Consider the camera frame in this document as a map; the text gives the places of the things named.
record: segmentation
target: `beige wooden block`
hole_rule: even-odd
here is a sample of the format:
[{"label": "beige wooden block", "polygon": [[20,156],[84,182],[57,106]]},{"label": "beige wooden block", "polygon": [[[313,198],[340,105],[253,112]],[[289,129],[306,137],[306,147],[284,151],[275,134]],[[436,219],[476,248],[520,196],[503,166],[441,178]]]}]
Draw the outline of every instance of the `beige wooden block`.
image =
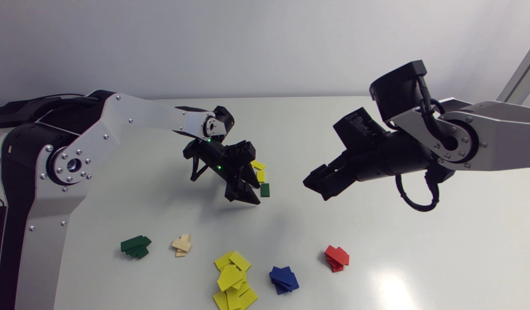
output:
[{"label": "beige wooden block", "polygon": [[[182,241],[188,241],[190,242],[190,234],[182,234],[180,239]],[[177,249],[177,253],[175,253],[175,257],[185,257],[187,255],[187,252]]]},{"label": "beige wooden block", "polygon": [[171,246],[174,247],[175,249],[181,249],[185,252],[188,252],[188,250],[190,249],[190,246],[192,245],[192,243],[188,242],[188,241],[184,241],[184,240],[181,240],[181,239],[175,239],[175,241],[173,241],[173,243],[171,243]]}]

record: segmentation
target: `pile of yellow blocks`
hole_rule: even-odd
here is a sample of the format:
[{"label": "pile of yellow blocks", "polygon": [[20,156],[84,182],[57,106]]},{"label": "pile of yellow blocks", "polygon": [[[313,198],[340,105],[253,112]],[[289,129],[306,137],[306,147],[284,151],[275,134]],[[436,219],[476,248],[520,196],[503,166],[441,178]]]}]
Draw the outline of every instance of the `pile of yellow blocks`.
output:
[{"label": "pile of yellow blocks", "polygon": [[221,275],[217,280],[220,291],[213,295],[213,300],[220,310],[246,310],[257,300],[257,294],[246,279],[246,270],[251,263],[240,253],[226,253],[215,260],[215,266]]}]

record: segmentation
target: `wooden block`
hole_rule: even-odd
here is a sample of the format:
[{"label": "wooden block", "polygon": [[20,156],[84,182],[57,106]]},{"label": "wooden block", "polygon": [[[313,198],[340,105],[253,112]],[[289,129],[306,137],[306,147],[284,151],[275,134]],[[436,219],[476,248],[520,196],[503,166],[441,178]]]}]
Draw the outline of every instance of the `wooden block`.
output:
[{"label": "wooden block", "polygon": [[256,177],[259,183],[265,183],[265,171],[257,171]]},{"label": "wooden block", "polygon": [[257,294],[250,288],[244,294],[240,296],[241,309],[245,310],[250,304],[253,304],[257,300]]},{"label": "wooden block", "polygon": [[145,247],[142,247],[136,254],[135,256],[138,257],[139,259],[145,257],[146,255],[148,254],[148,250],[145,248]]},{"label": "wooden block", "polygon": [[270,197],[271,196],[271,185],[269,183],[261,184],[261,197]]},{"label": "wooden block", "polygon": [[235,290],[239,290],[240,287],[242,287],[242,283],[244,282],[244,279],[240,279],[240,281],[236,282],[235,284],[232,285],[232,288],[234,288]]},{"label": "wooden block", "polygon": [[224,292],[226,289],[235,285],[238,281],[242,280],[242,271],[234,270],[228,273],[223,273],[217,280],[219,289]]},{"label": "wooden block", "polygon": [[185,252],[188,252],[191,245],[192,243],[188,241],[183,241],[181,239],[176,239],[175,241],[173,241],[173,243],[171,243],[171,246],[174,247],[175,249],[181,249]]},{"label": "wooden block", "polygon": [[240,288],[238,289],[238,294],[242,295],[249,289],[250,289],[250,287],[249,287],[248,282],[243,282],[242,285],[240,286]]},{"label": "wooden block", "polygon": [[144,237],[143,236],[137,236],[135,238],[131,238],[129,240],[125,240],[121,242],[121,251],[125,252],[129,249],[132,249],[134,247],[139,247],[144,244]]},{"label": "wooden block", "polygon": [[259,161],[251,161],[249,164],[251,164],[252,167],[254,167],[257,170],[263,170],[266,167],[264,164],[260,163]]},{"label": "wooden block", "polygon": [[[182,241],[188,241],[190,242],[190,234],[182,234],[180,239]],[[175,257],[185,257],[187,253],[181,249],[177,249],[177,252],[175,253]]]},{"label": "wooden block", "polygon": [[225,267],[221,268],[221,274],[228,273],[228,272],[234,271],[234,270],[237,270],[236,265],[233,265],[233,264],[230,263],[229,265],[226,265]]},{"label": "wooden block", "polygon": [[229,310],[240,309],[240,295],[238,295],[238,290],[233,290],[230,288],[226,291],[226,295]]},{"label": "wooden block", "polygon": [[245,259],[238,251],[235,253],[232,253],[231,257],[229,257],[230,261],[234,263],[241,271],[246,271],[251,266],[251,263],[247,259]]},{"label": "wooden block", "polygon": [[227,295],[225,292],[216,292],[215,295],[213,295],[213,300],[215,300],[219,310],[229,310]]},{"label": "wooden block", "polygon": [[234,253],[233,251],[230,251],[228,253],[226,253],[225,255],[223,255],[222,257],[218,258],[215,260],[215,266],[217,267],[217,269],[221,269],[223,267],[225,267],[226,265],[229,265],[230,264],[230,255],[232,255],[232,253]]}]

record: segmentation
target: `white wall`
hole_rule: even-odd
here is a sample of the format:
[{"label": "white wall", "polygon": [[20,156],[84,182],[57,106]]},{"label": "white wall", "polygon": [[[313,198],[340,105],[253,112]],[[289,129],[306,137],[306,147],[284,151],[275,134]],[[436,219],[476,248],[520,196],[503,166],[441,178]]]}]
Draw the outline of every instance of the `white wall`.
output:
[{"label": "white wall", "polygon": [[0,105],[95,89],[148,99],[367,95],[424,59],[437,98],[495,99],[530,0],[0,0]]}]

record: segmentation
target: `yellow wooden block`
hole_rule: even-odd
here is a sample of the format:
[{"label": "yellow wooden block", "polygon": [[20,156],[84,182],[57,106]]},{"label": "yellow wooden block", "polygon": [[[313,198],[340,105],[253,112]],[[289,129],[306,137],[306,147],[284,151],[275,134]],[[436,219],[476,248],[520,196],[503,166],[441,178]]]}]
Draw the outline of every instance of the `yellow wooden block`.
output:
[{"label": "yellow wooden block", "polygon": [[266,167],[264,164],[260,163],[259,161],[252,161],[249,164],[251,164],[252,167],[254,167],[257,170],[263,170]]},{"label": "yellow wooden block", "polygon": [[236,265],[230,263],[229,265],[226,265],[225,267],[221,268],[221,274],[228,273],[229,271],[233,270],[237,270],[237,267]]},{"label": "yellow wooden block", "polygon": [[257,300],[257,294],[250,288],[244,294],[240,296],[240,306],[243,310],[249,307]]},{"label": "yellow wooden block", "polygon": [[225,294],[225,292],[216,292],[215,295],[213,295],[213,300],[215,300],[219,310],[229,310],[227,294]]},{"label": "yellow wooden block", "polygon": [[230,261],[234,263],[241,271],[246,271],[251,266],[251,263],[247,259],[245,259],[238,251],[235,253],[232,253],[231,257],[229,257]]},{"label": "yellow wooden block", "polygon": [[240,296],[238,295],[238,290],[230,288],[226,291],[226,295],[229,310],[240,309]]},{"label": "yellow wooden block", "polygon": [[230,255],[232,255],[232,253],[234,253],[234,252],[230,251],[229,253],[226,253],[222,257],[220,257],[220,258],[215,260],[215,266],[217,267],[217,269],[221,269],[221,268],[225,267],[226,265],[230,264],[229,257],[230,257]]},{"label": "yellow wooden block", "polygon": [[240,279],[240,281],[238,281],[234,285],[232,285],[232,288],[234,288],[235,290],[239,290],[240,287],[242,286],[243,282],[244,282],[244,279]]},{"label": "yellow wooden block", "polygon": [[235,285],[238,281],[242,280],[242,278],[242,271],[233,270],[228,273],[221,274],[217,280],[217,284],[219,285],[219,289],[221,291],[225,291],[226,289]]},{"label": "yellow wooden block", "polygon": [[174,247],[175,249],[181,249],[185,252],[188,252],[188,250],[190,249],[190,246],[192,245],[192,243],[188,242],[188,241],[183,241],[181,239],[175,239],[175,241],[173,241],[173,243],[171,243],[171,246]]},{"label": "yellow wooden block", "polygon": [[238,289],[238,295],[240,296],[240,295],[244,294],[249,289],[250,289],[250,287],[249,287],[248,282],[243,282],[242,285],[240,286],[240,288]]},{"label": "yellow wooden block", "polygon": [[265,183],[265,171],[257,171],[256,176],[260,183]]}]

